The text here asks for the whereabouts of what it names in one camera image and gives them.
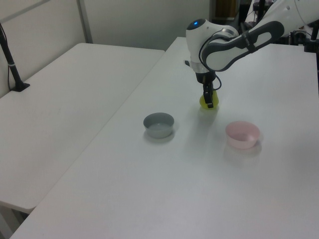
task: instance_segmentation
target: black stand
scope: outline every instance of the black stand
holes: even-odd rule
[[[24,89],[28,88],[30,84],[24,83],[21,80],[18,70],[16,69],[15,63],[13,61],[12,55],[10,53],[8,43],[1,29],[0,29],[0,44],[15,81],[15,87],[12,89],[12,91],[21,92]]]
[[[317,53],[318,47],[319,47],[319,40],[317,40],[318,31],[319,31],[319,21],[317,21],[314,24],[311,38],[307,39],[305,42],[305,47],[304,47],[305,52]]]

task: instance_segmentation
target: pink bowl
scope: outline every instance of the pink bowl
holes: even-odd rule
[[[260,136],[257,126],[246,121],[235,121],[226,127],[227,142],[239,149],[253,147]]]

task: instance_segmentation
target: bowl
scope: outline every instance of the bowl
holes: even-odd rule
[[[143,121],[147,134],[152,138],[165,138],[172,133],[174,118],[166,113],[154,113]]]
[[[239,149],[253,147],[260,136],[257,126],[246,121],[235,121],[226,127],[227,142]]]

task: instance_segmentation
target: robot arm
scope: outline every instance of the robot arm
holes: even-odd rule
[[[227,70],[238,59],[317,19],[318,0],[278,0],[254,28],[240,36],[230,26],[213,24],[204,19],[192,22],[186,30],[190,64],[198,82],[204,85],[208,107],[214,107],[210,95],[213,93],[212,81],[216,71]]]

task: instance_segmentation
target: yellow ball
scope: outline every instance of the yellow ball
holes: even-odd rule
[[[209,107],[208,107],[208,105],[205,103],[205,98],[204,98],[204,96],[201,96],[201,97],[200,97],[199,103],[200,103],[200,105],[201,105],[204,109],[207,109],[207,110],[213,110],[213,109],[217,108],[218,103],[219,103],[219,99],[218,99],[218,96],[217,96],[217,92],[216,92],[216,91],[213,92],[213,104],[214,104],[214,108],[209,108]]]

